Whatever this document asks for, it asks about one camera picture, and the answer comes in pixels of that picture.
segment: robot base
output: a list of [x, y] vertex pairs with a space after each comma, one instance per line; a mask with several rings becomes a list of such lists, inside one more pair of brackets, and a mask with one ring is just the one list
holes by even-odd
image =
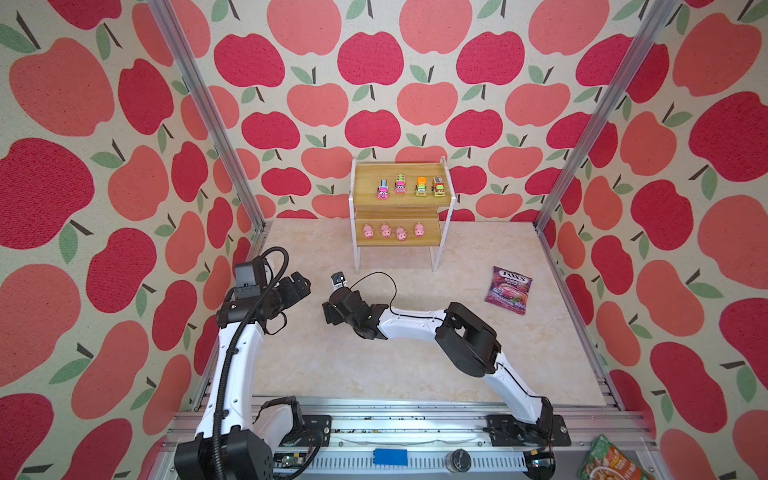
[[[488, 433], [491, 436], [491, 444], [494, 447], [525, 447], [525, 446], [547, 446], [547, 442], [540, 442], [539, 445], [531, 445], [518, 439], [518, 433], [521, 431], [517, 425], [517, 420], [512, 415], [488, 415], [485, 417], [488, 422]], [[571, 436], [568, 429], [565, 428], [565, 420], [562, 415], [552, 416], [552, 446], [569, 447], [571, 446]]]

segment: metal pole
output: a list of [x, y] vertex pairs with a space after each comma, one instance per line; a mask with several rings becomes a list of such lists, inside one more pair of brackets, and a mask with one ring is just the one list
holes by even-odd
[[640, 68], [646, 55], [648, 55], [650, 48], [654, 45], [654, 40], [659, 31], [664, 27], [664, 23], [678, 4], [678, 0], [656, 0], [651, 5], [648, 10], [648, 16], [640, 25], [640, 29], [637, 31], [634, 40], [632, 40], [624, 60], [621, 61], [613, 81], [607, 86], [597, 110], [592, 114], [592, 118], [590, 118], [576, 147], [568, 155], [568, 160], [565, 162], [558, 181], [544, 200], [544, 205], [541, 206], [535, 221], [536, 231], [542, 232], [544, 230], [547, 222], [552, 217], [552, 212], [554, 212], [563, 194], [568, 189], [568, 185], [571, 184], [571, 181], [576, 176], [576, 170], [578, 170], [579, 165], [589, 155], [589, 150], [592, 149], [592, 145], [594, 145], [594, 142], [603, 131], [608, 122], [608, 117], [613, 113], [614, 108], [621, 100], [638, 68]]
[[221, 119], [218, 108], [216, 108], [214, 98], [211, 96], [200, 71], [197, 69], [197, 62], [187, 43], [187, 38], [184, 36], [184, 31], [176, 18], [174, 9], [169, 0], [147, 0], [147, 3], [157, 22], [158, 28], [163, 34], [163, 38], [168, 43], [168, 48], [181, 71], [181, 76], [187, 82], [187, 87], [194, 99], [197, 110], [200, 112], [205, 127], [210, 133], [210, 138], [219, 152], [227, 174], [232, 179], [232, 185], [237, 192], [237, 196], [240, 197], [240, 202], [242, 202], [243, 208], [248, 214], [253, 227], [260, 234], [265, 225], [264, 215], [250, 189], [248, 177], [245, 174], [243, 165], [240, 163], [240, 158], [237, 156], [237, 152], [232, 147], [227, 136], [224, 122]]

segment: toy car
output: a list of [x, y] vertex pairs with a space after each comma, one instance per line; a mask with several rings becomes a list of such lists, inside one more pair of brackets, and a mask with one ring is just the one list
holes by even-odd
[[379, 192], [377, 194], [377, 197], [380, 200], [386, 200], [389, 198], [389, 188], [386, 186], [386, 180], [382, 180], [381, 184], [379, 185]]
[[404, 194], [406, 192], [406, 176], [403, 174], [397, 174], [397, 181], [395, 182], [395, 193]]
[[436, 197], [445, 196], [445, 181], [442, 177], [432, 177], [432, 192]]
[[416, 181], [416, 196], [417, 197], [426, 197], [427, 196], [427, 179], [426, 179], [426, 177], [419, 177], [419, 179]]

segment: blue block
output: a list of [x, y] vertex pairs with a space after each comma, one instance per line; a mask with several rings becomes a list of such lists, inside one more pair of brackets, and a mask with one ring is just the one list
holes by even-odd
[[373, 451], [373, 463], [376, 465], [404, 465], [408, 466], [408, 450], [375, 449]]

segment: wooden shelf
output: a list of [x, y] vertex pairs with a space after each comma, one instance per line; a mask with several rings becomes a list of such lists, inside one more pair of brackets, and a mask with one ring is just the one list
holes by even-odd
[[[417, 223], [424, 225], [424, 237], [418, 238], [413, 230]], [[368, 239], [362, 234], [362, 228], [366, 225], [373, 227], [373, 238]], [[387, 223], [392, 228], [392, 236], [382, 237], [382, 223]], [[406, 229], [408, 236], [404, 241], [397, 240], [397, 227]], [[431, 220], [360, 220], [355, 222], [355, 232], [357, 236], [358, 247], [437, 247], [442, 238], [440, 234], [440, 221], [435, 214]]]
[[[406, 192], [395, 193], [395, 182], [398, 174], [406, 176]], [[427, 179], [427, 195], [415, 195], [416, 180], [419, 177]], [[432, 193], [432, 177], [442, 177], [445, 181], [445, 196], [435, 197]], [[451, 183], [450, 172], [445, 157], [439, 164], [394, 164], [383, 162], [353, 161], [349, 200], [353, 209], [350, 219], [352, 228], [353, 254], [355, 256], [355, 273], [359, 273], [360, 252], [362, 247], [430, 247], [429, 258], [432, 261], [432, 271], [436, 272], [440, 264], [442, 248], [445, 245], [445, 235], [448, 234], [450, 219], [445, 222], [444, 230], [440, 228], [437, 210], [453, 207], [456, 195]], [[376, 193], [381, 180], [386, 180], [389, 187], [389, 198], [380, 200]], [[366, 225], [373, 227], [373, 238], [367, 239], [362, 233]], [[392, 228], [389, 238], [382, 237], [382, 223]], [[414, 231], [416, 224], [424, 225], [424, 236], [418, 238]], [[397, 240], [397, 228], [402, 227], [408, 234], [404, 241]]]
[[[406, 192], [395, 193], [397, 174], [406, 176]], [[426, 177], [427, 196], [417, 197], [416, 179]], [[445, 180], [445, 196], [435, 197], [432, 190], [432, 177], [443, 177]], [[386, 180], [389, 187], [389, 198], [380, 200], [376, 196], [379, 182]], [[356, 206], [377, 207], [447, 207], [451, 204], [452, 190], [443, 164], [384, 164], [359, 163], [355, 169], [355, 189], [353, 191]]]

